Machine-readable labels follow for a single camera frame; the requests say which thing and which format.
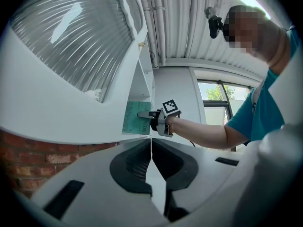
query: person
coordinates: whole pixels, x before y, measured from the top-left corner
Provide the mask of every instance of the person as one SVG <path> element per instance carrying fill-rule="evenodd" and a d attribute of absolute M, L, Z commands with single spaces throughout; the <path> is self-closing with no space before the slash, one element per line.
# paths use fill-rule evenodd
<path fill-rule="evenodd" d="M 294 26 L 286 31 L 267 19 L 263 11 L 248 6 L 230 8 L 223 36 L 230 47 L 240 47 L 268 66 L 255 108 L 251 95 L 256 88 L 224 126 L 198 124 L 173 116 L 166 119 L 170 133 L 214 149 L 230 149 L 248 141 L 261 140 L 268 132 L 284 124 L 268 89 L 287 66 L 300 42 Z"/>

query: sky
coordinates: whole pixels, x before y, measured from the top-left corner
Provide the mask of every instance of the sky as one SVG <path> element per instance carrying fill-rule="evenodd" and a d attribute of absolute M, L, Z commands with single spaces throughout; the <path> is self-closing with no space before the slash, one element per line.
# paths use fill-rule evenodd
<path fill-rule="evenodd" d="M 201 96 L 203 100 L 209 100 L 206 94 L 206 89 L 211 89 L 216 86 L 216 84 L 211 84 L 211 83 L 198 83 Z M 235 89 L 235 92 L 233 96 L 235 97 L 236 100 L 245 100 L 244 96 L 247 94 L 247 91 L 243 87 L 234 87 L 234 86 L 229 86 L 231 89 Z"/>

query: forearm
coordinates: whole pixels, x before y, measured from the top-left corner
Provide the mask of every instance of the forearm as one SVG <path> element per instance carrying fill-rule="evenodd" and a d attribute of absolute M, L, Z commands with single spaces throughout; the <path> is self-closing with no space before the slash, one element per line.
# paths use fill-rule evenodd
<path fill-rule="evenodd" d="M 200 146 L 214 149 L 229 149 L 227 134 L 222 125 L 206 125 L 185 119 L 169 117 L 166 122 L 170 132 L 188 139 Z"/>

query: teal shirt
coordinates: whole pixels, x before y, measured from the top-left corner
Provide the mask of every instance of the teal shirt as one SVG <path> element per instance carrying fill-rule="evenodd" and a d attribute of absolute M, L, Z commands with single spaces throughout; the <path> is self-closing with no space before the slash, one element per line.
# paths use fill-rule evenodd
<path fill-rule="evenodd" d="M 290 38 L 290 58 L 295 53 L 300 42 L 300 38 L 296 30 L 289 30 Z M 237 113 L 227 122 L 226 125 L 234 128 L 238 132 L 245 135 L 250 141 L 261 140 L 263 137 L 276 129 L 280 129 L 284 124 L 282 115 L 274 102 L 269 87 L 275 82 L 278 75 L 268 70 L 264 86 L 261 89 L 259 99 L 256 104 L 255 114 L 252 114 L 251 93 L 239 108 Z"/>

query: strap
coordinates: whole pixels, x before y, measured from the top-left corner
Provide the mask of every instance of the strap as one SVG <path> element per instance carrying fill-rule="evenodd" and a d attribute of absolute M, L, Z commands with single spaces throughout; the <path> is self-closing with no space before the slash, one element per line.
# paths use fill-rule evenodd
<path fill-rule="evenodd" d="M 264 81 L 265 79 L 263 79 L 260 84 L 256 87 L 256 89 L 254 89 L 251 93 L 251 103 L 252 103 L 252 115 L 255 115 L 255 110 L 256 110 L 256 105 L 257 105 L 257 102 L 258 102 L 258 99 L 259 99 L 259 96 L 260 96 L 260 93 L 261 93 L 261 89 L 263 88 L 264 86 Z"/>

